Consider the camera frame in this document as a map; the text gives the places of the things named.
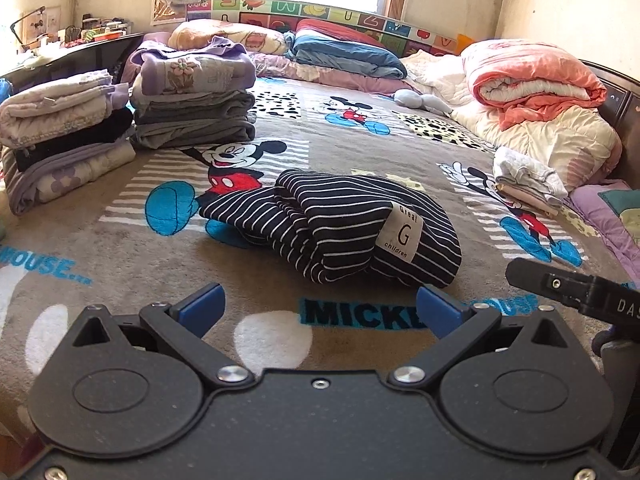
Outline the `navy white striped garment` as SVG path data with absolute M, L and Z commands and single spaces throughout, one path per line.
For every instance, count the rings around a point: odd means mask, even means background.
M 370 272 L 406 286 L 444 288 L 462 263 L 442 206 L 424 192 L 365 174 L 285 170 L 264 188 L 210 194 L 200 214 L 265 243 L 317 284 Z

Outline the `small white beige clothes stack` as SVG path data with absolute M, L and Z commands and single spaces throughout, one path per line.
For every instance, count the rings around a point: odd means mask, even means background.
M 550 218 L 560 212 L 568 197 L 555 170 L 505 146 L 495 151 L 492 174 L 500 194 L 543 212 Z

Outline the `grey purple folded clothes stack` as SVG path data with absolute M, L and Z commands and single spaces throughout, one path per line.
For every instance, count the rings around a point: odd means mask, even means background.
M 142 148 L 190 148 L 255 137 L 250 93 L 256 68 L 242 44 L 213 37 L 177 50 L 152 39 L 131 53 L 122 81 L 130 83 L 134 143 Z

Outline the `left folded clothes stack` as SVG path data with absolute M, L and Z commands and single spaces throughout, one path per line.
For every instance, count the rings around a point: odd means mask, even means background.
M 95 70 L 38 84 L 1 102 L 1 163 L 12 214 L 132 162 L 129 87 Z

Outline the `purple green blanket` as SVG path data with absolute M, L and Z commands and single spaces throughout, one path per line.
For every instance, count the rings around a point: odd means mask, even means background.
M 604 180 L 600 184 L 586 184 L 570 192 L 570 204 L 582 218 L 600 234 L 605 246 L 613 253 L 639 286 L 639 245 L 626 229 L 623 220 L 602 197 L 609 192 L 634 192 L 620 179 Z

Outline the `cream quilt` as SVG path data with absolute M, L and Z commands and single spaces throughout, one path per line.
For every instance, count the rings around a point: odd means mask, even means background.
M 620 136 L 593 108 L 574 106 L 550 122 L 502 130 L 498 110 L 472 97 L 461 58 L 420 50 L 401 62 L 414 90 L 443 100 L 456 122 L 496 148 L 506 146 L 554 169 L 567 191 L 607 178 L 622 157 Z

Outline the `grey plush toy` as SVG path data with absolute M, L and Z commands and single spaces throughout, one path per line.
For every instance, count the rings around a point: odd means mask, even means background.
M 430 110 L 444 116 L 449 116 L 452 108 L 443 100 L 432 94 L 419 94 L 413 90 L 400 89 L 394 93 L 394 102 L 412 110 Z

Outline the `orange white folded quilt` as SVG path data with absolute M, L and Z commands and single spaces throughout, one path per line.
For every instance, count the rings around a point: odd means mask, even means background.
M 522 122 L 550 122 L 569 108 L 597 108 L 606 100 L 600 79 L 564 49 L 525 39 L 471 44 L 460 54 L 474 99 L 498 112 L 502 130 Z

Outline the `pink floral pillow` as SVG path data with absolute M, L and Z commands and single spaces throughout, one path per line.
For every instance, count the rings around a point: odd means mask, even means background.
M 250 52 L 248 56 L 255 65 L 257 77 L 292 79 L 367 93 L 393 94 L 401 89 L 411 90 L 403 80 L 374 78 L 336 68 L 299 64 L 282 55 Z

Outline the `yellow floral pillow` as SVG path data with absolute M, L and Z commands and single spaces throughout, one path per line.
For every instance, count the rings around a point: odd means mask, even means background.
M 199 20 L 180 24 L 169 36 L 168 46 L 176 50 L 204 48 L 214 37 L 224 37 L 250 52 L 285 55 L 288 45 L 282 32 L 265 27 L 229 23 L 224 21 Z

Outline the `colourful alphabet headboard mat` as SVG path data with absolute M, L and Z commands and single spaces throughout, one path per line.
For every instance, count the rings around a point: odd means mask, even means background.
M 281 34 L 296 32 L 303 21 L 332 24 L 367 35 L 400 58 L 420 50 L 458 55 L 474 42 L 468 36 L 450 38 L 378 14 L 288 0 L 203 0 L 186 6 L 186 18 L 249 24 Z

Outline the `blue folded blanket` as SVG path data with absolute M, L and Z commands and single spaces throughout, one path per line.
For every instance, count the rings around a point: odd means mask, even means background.
M 408 76 L 401 60 L 385 48 L 335 39 L 311 29 L 286 32 L 284 40 L 288 57 L 299 64 L 334 68 L 372 78 L 401 80 Z

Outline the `dark cluttered side table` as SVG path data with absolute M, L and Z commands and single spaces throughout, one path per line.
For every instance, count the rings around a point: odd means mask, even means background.
M 142 38 L 142 32 L 135 32 L 76 47 L 55 48 L 46 55 L 32 52 L 24 61 L 2 67 L 1 78 L 12 84 L 14 92 L 94 70 L 106 70 L 112 81 L 119 82 L 129 55 L 140 46 Z

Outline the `dark wooden bed frame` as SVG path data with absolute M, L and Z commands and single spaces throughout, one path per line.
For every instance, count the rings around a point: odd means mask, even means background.
M 599 107 L 599 113 L 615 129 L 622 141 L 620 161 L 611 172 L 611 177 L 624 180 L 631 188 L 639 188 L 639 81 L 604 65 L 586 60 L 582 62 L 604 84 L 608 94 Z

